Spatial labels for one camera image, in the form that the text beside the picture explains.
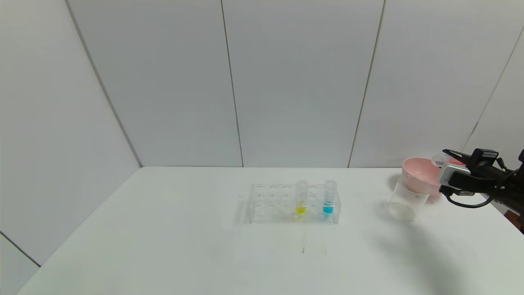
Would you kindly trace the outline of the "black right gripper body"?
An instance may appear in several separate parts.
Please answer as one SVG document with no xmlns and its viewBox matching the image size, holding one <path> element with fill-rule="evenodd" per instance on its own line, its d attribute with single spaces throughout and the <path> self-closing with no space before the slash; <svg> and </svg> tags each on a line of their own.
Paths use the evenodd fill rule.
<svg viewBox="0 0 524 295">
<path fill-rule="evenodd" d="M 490 149 L 475 149 L 465 168 L 468 172 L 456 172 L 457 195 L 491 193 L 503 181 L 505 172 L 493 166 L 499 153 Z"/>
</svg>

